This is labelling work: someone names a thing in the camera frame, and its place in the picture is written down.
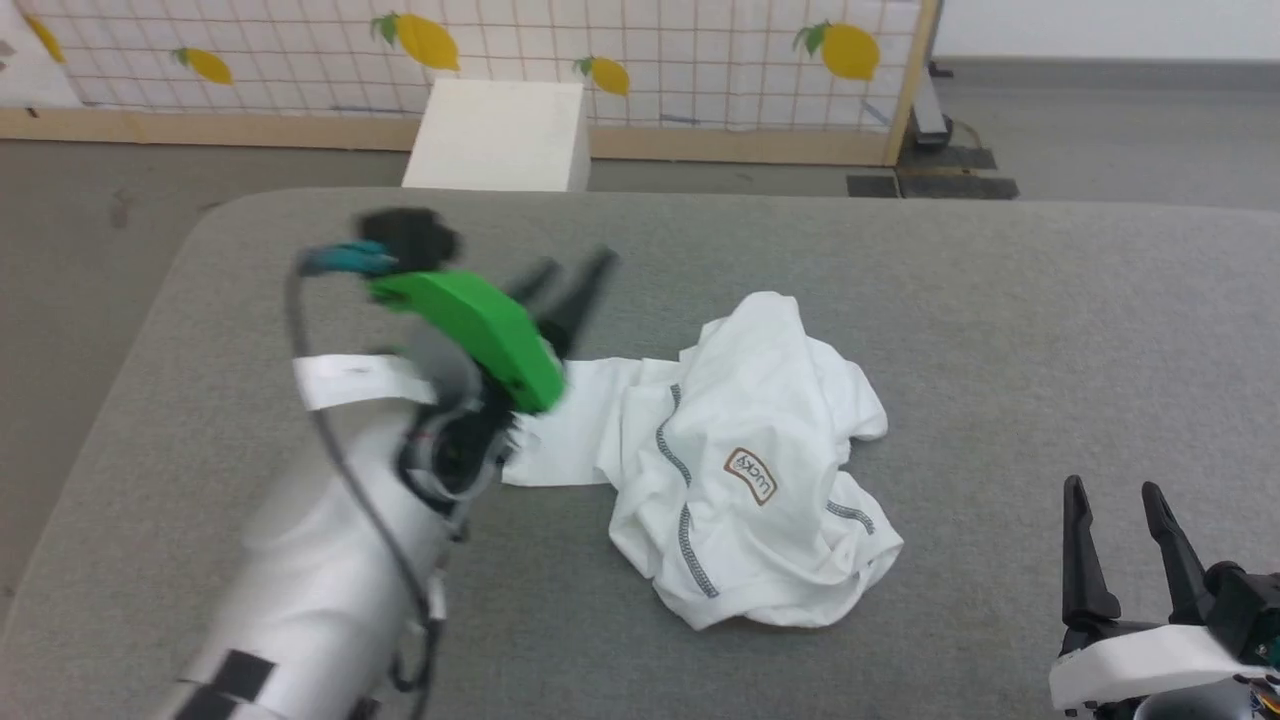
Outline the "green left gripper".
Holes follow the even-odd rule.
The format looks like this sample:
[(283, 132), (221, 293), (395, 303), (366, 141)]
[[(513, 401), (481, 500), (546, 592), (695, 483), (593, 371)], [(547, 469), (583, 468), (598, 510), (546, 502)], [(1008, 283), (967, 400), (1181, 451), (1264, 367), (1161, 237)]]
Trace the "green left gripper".
[(570, 357), (603, 295), (618, 254), (599, 249), (572, 287), (534, 316), (532, 307), (561, 272), (543, 258), (508, 284), (508, 292), (472, 272), (416, 272), (371, 278), (375, 302), (411, 313), (434, 325), (479, 365), (509, 398), (515, 411), (553, 409), (564, 392), (563, 357)]

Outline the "white box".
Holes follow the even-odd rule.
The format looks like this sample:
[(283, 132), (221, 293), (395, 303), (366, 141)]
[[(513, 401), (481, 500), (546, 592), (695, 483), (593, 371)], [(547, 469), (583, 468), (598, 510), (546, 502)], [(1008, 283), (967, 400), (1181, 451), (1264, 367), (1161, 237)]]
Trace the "white box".
[(401, 184), (584, 192), (591, 165), (586, 100), (577, 83), (439, 79)]

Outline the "white shirt with brown label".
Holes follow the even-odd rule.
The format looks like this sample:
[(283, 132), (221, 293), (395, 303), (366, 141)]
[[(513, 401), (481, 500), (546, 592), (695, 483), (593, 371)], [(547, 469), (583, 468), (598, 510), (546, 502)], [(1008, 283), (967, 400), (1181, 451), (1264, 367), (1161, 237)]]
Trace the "white shirt with brown label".
[(828, 626), (897, 561), (902, 537), (845, 470), (887, 413), (796, 299), (750, 293), (675, 360), (566, 370), (556, 409), (518, 421), (503, 482), (611, 486), (611, 541), (691, 628)]

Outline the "large black floor plate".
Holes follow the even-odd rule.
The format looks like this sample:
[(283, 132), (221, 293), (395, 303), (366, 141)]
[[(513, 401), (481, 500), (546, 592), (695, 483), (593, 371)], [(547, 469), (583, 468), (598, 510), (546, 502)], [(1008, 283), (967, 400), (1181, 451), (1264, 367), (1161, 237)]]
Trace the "large black floor plate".
[(904, 199), (1015, 200), (1021, 191), (1015, 179), (997, 177), (989, 149), (948, 146), (938, 151), (909, 149), (893, 173)]

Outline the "grey felt table cover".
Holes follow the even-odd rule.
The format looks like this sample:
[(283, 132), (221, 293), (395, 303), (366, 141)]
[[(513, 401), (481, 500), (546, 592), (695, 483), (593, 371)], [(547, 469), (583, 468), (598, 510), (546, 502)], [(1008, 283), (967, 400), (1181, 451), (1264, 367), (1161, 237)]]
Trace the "grey felt table cover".
[(1126, 618), (1169, 596), (1142, 483), (1206, 564), (1280, 571), (1280, 214), (393, 188), (259, 193), (191, 232), (67, 479), (0, 642), (0, 720), (151, 717), (311, 432), (282, 282), (355, 215), (426, 206), (497, 282), (598, 245), (579, 350), (669, 356), (753, 291), (868, 374), (850, 471), (905, 547), (836, 626), (695, 632), (607, 536), (605, 487), (500, 487), (448, 573), (428, 714), (454, 720), (1064, 720), (1062, 483)]

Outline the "lemon print grid screen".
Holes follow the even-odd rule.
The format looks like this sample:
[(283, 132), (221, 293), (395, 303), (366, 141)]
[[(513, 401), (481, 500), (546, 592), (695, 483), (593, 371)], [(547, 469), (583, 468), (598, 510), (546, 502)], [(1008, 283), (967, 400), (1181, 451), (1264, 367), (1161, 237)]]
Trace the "lemon print grid screen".
[(406, 150), (563, 85), (598, 158), (893, 164), (942, 0), (0, 0), (0, 138)]

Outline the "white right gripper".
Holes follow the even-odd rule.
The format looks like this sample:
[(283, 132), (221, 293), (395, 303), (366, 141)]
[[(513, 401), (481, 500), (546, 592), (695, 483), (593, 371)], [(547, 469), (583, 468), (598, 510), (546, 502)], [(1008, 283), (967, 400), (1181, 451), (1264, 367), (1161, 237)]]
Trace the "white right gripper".
[(1092, 537), (1079, 475), (1064, 482), (1062, 648), (1050, 698), (1066, 720), (1263, 720), (1263, 667), (1235, 660), (1206, 626), (1213, 596), (1204, 566), (1161, 488), (1140, 497), (1160, 548), (1171, 601), (1169, 623), (1121, 621)]

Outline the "grey metal stand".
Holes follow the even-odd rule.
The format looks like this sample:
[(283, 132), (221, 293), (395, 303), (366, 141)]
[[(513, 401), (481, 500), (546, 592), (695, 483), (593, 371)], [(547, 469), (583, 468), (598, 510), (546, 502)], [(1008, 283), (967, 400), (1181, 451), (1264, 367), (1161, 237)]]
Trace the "grey metal stand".
[(941, 152), (952, 142), (954, 120), (943, 113), (934, 87), (936, 79), (952, 77), (951, 70), (940, 69), (934, 61), (929, 61), (922, 70), (911, 105), (911, 138), (915, 149), (920, 152)]

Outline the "white paper tag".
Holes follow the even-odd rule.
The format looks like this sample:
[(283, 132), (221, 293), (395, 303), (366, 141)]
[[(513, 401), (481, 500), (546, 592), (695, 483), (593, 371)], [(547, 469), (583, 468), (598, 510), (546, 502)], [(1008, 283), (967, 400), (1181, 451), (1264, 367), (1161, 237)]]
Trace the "white paper tag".
[(381, 398), (434, 404), (436, 393), (408, 360), (397, 355), (326, 354), (294, 357), (292, 370), (312, 413)]

